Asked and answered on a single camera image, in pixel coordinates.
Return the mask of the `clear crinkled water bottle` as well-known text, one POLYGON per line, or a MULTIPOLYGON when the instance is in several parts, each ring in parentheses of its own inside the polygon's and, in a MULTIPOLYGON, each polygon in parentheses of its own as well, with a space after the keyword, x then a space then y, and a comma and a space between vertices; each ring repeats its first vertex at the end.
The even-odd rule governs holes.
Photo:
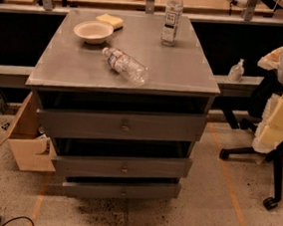
POLYGON ((149 77, 147 68, 133 57, 114 47, 104 48, 103 55, 110 68, 135 86, 143 86, 149 77))

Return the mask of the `tall labelled water bottle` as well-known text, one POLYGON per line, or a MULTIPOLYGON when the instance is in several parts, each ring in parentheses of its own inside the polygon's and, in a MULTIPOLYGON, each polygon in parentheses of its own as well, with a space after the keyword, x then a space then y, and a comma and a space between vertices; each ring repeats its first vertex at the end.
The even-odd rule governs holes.
POLYGON ((166 46, 173 46, 176 42, 177 29, 183 12, 182 0, 168 0, 165 5, 165 15, 161 31, 161 42, 166 46))

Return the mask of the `bottom grey drawer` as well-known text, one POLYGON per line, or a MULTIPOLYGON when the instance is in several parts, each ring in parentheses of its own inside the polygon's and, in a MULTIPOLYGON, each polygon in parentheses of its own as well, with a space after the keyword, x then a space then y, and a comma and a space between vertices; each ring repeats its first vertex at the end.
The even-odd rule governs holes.
POLYGON ((179 183, 76 183, 64 182, 62 190, 67 196, 86 198, 172 199, 181 190, 179 183))

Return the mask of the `grey drawer cabinet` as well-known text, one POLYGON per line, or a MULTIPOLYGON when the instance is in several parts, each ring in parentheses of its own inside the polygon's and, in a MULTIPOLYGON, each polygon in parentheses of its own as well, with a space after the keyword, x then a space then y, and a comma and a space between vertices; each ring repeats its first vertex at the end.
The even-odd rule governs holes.
MULTIPOLYGON (((93 20, 96 15, 94 10, 72 9, 50 41, 26 82, 38 99, 38 110, 183 113, 203 115, 207 121, 207 113, 219 88, 189 19, 182 18, 177 44, 168 47, 159 39, 162 17, 137 13, 121 16, 125 24, 111 36, 108 45, 123 50, 147 67, 148 81, 136 87, 108 66, 101 47, 87 45, 75 36, 75 27, 93 20)), ((191 159, 196 143, 50 138, 57 152, 55 156, 77 157, 191 159)), ((59 176, 63 183, 179 183, 183 179, 59 176)))

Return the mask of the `top grey drawer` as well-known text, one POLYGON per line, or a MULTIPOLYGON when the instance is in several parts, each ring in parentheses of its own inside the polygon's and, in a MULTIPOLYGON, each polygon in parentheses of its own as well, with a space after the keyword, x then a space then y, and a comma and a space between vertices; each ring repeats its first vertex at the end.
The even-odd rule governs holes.
POLYGON ((198 141, 204 115, 38 110, 45 133, 56 138, 198 141))

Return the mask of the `yellow sponge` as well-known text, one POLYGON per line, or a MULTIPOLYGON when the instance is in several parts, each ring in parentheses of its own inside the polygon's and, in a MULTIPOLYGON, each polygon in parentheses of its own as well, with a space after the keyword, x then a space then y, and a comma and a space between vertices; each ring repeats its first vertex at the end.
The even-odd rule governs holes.
POLYGON ((124 24, 124 20, 122 18, 109 14, 102 14, 100 16, 97 16, 96 19, 98 21, 102 21, 104 23, 111 25, 115 30, 122 28, 124 24))

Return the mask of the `white paper bowl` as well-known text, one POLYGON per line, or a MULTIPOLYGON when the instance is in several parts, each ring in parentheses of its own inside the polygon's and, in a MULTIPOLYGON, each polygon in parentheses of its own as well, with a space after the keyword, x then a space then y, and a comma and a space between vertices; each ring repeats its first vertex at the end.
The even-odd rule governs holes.
POLYGON ((114 28, 102 21, 87 21, 78 24, 74 33, 82 38, 87 44, 102 44, 114 33, 114 28))

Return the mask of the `open cardboard box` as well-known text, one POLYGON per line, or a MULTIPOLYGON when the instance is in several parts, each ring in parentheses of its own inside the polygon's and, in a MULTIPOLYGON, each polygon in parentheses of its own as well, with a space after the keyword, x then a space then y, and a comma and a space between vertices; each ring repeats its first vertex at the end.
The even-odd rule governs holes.
POLYGON ((0 146, 8 143, 20 170, 55 172, 52 157, 56 151, 51 139, 40 128, 37 109, 36 99, 30 93, 1 138, 0 146))

